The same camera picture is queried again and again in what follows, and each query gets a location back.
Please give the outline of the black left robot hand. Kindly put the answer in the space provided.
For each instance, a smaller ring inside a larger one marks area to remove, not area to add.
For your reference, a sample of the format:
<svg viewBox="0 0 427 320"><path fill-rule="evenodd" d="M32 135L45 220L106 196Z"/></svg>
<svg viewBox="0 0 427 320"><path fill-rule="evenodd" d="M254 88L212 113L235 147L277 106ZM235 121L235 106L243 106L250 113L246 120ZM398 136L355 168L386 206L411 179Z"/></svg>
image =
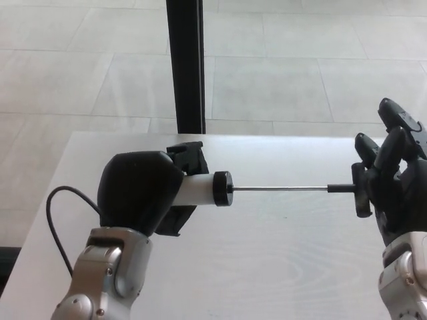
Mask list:
<svg viewBox="0 0 427 320"><path fill-rule="evenodd" d="M201 141L165 151L133 151L112 157L97 191L102 227L125 227L147 237L177 237L195 205L176 205L184 179L208 172Z"/></svg>

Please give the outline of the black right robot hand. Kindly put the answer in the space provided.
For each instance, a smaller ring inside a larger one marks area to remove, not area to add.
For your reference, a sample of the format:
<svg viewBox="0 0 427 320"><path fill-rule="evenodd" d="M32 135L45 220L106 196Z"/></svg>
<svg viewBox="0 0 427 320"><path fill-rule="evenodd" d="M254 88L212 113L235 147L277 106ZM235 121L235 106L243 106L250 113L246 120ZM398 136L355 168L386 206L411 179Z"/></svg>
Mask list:
<svg viewBox="0 0 427 320"><path fill-rule="evenodd" d="M378 114L388 135L381 145L356 135L361 161L352 165L352 178L357 215L374 215L389 245L405 233L426 231L426 129L389 98Z"/></svg>

